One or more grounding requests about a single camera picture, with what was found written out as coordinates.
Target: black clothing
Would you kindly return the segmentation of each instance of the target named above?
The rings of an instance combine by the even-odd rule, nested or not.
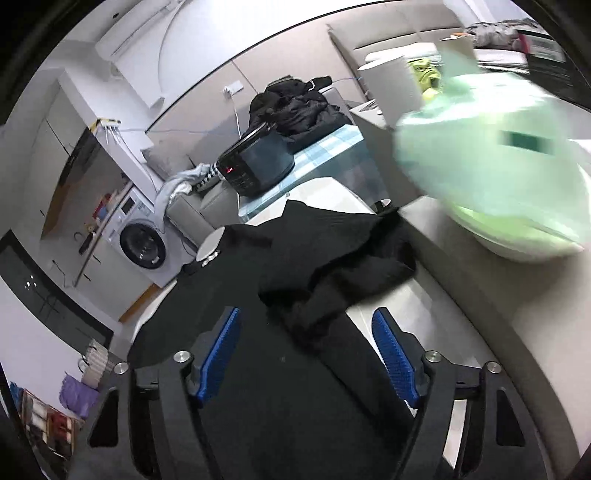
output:
[[[396,211],[289,201],[281,218],[226,227],[219,256],[181,274],[142,327],[133,367],[189,348],[226,305],[241,310],[241,338],[202,410],[225,480],[391,477],[413,418],[345,309],[413,274],[401,224]]]
[[[289,152],[296,153],[350,124],[339,107],[329,104],[318,91],[331,84],[330,77],[308,83],[289,78],[270,84],[251,102],[251,118],[245,135],[263,122],[277,124],[277,132],[285,138]]]

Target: digital display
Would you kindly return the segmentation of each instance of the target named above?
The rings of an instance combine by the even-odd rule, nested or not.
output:
[[[121,211],[127,215],[134,205],[135,202],[132,199],[127,199],[127,202],[121,207]]]

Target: green mask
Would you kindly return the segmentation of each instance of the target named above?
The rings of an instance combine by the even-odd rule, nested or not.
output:
[[[431,60],[418,59],[409,61],[408,64],[413,68],[414,76],[424,92],[429,88],[437,88],[439,80],[441,80],[441,73],[431,66]]]

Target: purple bag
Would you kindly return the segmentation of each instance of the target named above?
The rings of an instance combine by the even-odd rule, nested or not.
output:
[[[60,403],[64,408],[73,411],[81,419],[86,419],[98,398],[99,393],[96,390],[66,374],[60,390]]]

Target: white appliance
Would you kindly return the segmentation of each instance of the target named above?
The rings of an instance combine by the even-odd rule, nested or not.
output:
[[[103,233],[107,241],[135,268],[165,287],[196,252],[170,224],[156,227],[154,207],[135,187],[121,201]]]
[[[115,61],[134,41],[181,3],[181,0],[141,1],[97,42],[96,51],[104,60]]]

